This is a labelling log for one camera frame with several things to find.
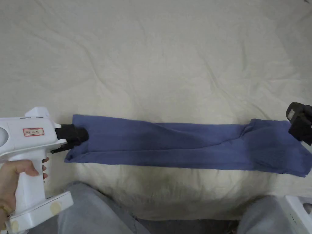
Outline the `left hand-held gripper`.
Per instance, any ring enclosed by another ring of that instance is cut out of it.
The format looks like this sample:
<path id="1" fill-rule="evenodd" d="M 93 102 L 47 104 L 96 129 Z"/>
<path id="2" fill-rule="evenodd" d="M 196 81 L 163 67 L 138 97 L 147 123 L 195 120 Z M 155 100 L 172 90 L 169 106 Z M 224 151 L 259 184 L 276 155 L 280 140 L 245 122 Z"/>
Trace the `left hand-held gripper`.
<path id="1" fill-rule="evenodd" d="M 39 176 L 19 175 L 16 209 L 6 222 L 8 232 L 27 232 L 73 205 L 70 192 L 46 198 L 42 160 L 81 145 L 89 138 L 84 128 L 56 124 L 47 108 L 35 107 L 24 117 L 0 119 L 0 159 L 30 160 Z"/>

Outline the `person's left hand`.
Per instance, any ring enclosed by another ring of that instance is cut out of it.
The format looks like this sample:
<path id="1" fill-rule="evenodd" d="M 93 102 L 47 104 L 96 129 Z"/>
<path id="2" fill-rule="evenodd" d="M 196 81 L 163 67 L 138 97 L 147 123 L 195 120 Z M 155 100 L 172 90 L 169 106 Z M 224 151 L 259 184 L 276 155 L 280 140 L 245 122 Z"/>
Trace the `person's left hand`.
<path id="1" fill-rule="evenodd" d="M 9 161 L 4 163 L 0 169 L 1 225 L 8 220 L 9 215 L 16 208 L 15 192 L 21 173 L 32 177 L 40 175 L 30 160 Z"/>

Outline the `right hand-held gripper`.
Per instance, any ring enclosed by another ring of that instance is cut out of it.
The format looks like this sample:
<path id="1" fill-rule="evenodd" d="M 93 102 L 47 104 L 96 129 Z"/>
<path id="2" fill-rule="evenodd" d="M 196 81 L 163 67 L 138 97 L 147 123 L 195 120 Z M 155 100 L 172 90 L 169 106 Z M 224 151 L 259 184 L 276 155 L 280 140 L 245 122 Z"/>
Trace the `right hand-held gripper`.
<path id="1" fill-rule="evenodd" d="M 286 110 L 286 118 L 291 123 L 289 133 L 311 153 L 312 107 L 292 102 Z M 312 198 L 285 196 L 285 213 L 294 234 L 312 233 Z"/>

